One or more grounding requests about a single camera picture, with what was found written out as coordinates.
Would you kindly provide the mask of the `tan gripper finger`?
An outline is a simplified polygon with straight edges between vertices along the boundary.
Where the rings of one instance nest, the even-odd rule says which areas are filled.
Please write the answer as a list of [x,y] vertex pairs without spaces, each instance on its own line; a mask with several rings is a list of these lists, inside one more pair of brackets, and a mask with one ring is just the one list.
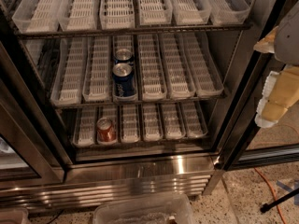
[[274,53],[274,43],[277,36],[278,27],[274,27],[264,38],[258,41],[253,49],[261,53]]
[[280,72],[271,71],[265,80],[262,96],[255,123],[260,128],[271,128],[299,101],[299,67],[287,65]]

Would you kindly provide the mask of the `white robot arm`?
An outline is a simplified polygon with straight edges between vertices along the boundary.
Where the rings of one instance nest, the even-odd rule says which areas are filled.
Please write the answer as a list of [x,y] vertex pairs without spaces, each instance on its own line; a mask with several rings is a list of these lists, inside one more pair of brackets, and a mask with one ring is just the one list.
[[253,49],[286,64],[282,71],[269,73],[256,109],[257,126],[271,128],[299,100],[299,1]]

